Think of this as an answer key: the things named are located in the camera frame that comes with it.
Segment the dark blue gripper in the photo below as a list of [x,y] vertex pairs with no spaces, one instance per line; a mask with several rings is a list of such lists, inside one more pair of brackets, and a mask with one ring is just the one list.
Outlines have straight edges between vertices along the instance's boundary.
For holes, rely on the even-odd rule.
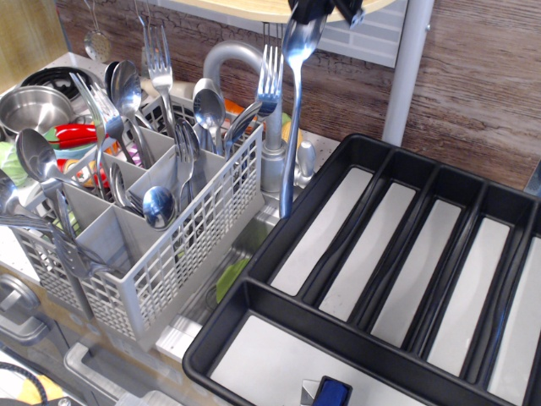
[[288,5],[292,10],[292,18],[304,25],[320,17],[327,17],[335,9],[350,27],[360,24],[365,15],[363,0],[289,0]]

